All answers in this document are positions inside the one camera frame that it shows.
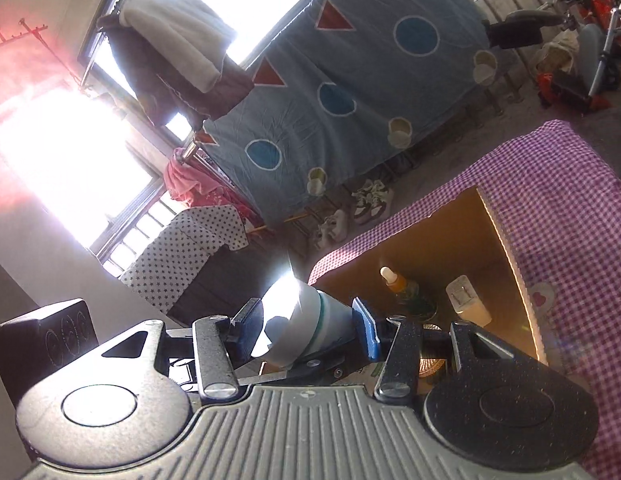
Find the star-patterned fabric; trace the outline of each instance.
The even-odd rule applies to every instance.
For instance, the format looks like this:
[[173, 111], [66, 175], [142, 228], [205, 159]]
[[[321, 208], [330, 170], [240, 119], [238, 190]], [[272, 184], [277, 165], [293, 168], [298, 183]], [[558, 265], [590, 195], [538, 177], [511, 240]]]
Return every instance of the star-patterned fabric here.
[[165, 314], [223, 245], [231, 251], [248, 245], [238, 211], [193, 207], [175, 216], [119, 279]]

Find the screw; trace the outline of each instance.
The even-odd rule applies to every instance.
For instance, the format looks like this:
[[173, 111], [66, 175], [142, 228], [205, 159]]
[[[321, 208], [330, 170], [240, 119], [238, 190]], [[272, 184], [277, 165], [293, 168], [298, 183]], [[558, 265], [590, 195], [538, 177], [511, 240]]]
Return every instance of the screw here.
[[411, 387], [406, 383], [383, 383], [379, 387], [379, 393], [391, 399], [401, 399], [411, 393]]
[[228, 383], [213, 383], [204, 388], [204, 395], [209, 399], [224, 400], [237, 395], [237, 386]]

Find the pair of sneakers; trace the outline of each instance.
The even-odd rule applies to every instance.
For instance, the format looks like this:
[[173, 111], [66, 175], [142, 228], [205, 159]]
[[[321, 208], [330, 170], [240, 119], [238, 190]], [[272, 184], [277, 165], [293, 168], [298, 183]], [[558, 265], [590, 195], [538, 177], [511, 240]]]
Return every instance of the pair of sneakers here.
[[393, 190], [381, 180], [366, 180], [364, 185], [352, 195], [357, 201], [353, 220], [364, 224], [370, 220], [385, 220], [391, 214]]
[[343, 242], [348, 235], [348, 215], [341, 209], [327, 216], [318, 227], [315, 245], [320, 250], [331, 247], [333, 242]]

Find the ridged surface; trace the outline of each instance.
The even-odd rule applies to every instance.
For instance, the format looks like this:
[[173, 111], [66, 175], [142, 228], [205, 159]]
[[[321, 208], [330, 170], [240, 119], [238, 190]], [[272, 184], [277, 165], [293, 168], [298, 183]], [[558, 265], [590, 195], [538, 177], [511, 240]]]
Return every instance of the ridged surface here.
[[436, 442], [409, 408], [361, 386], [256, 386], [248, 399], [203, 409], [178, 441], [135, 467], [77, 473], [39, 464], [28, 480], [592, 480], [577, 465], [499, 472]]

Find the pink cloth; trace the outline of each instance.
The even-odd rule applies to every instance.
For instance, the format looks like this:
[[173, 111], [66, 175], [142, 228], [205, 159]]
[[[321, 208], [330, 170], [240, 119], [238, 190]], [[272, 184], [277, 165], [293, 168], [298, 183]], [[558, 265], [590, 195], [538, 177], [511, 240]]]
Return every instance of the pink cloth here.
[[250, 220], [254, 226], [263, 224], [259, 215], [207, 168], [194, 168], [191, 164], [178, 161], [177, 157], [182, 151], [183, 148], [175, 149], [164, 170], [164, 183], [173, 200], [183, 202], [188, 207], [232, 205], [242, 218]]
[[[599, 409], [597, 437], [580, 461], [599, 480], [621, 480], [621, 181], [568, 123], [551, 121], [505, 142], [459, 176], [322, 258], [310, 275], [353, 260], [478, 186], [510, 241], [566, 373], [586, 378]], [[548, 339], [542, 332], [545, 346]]]

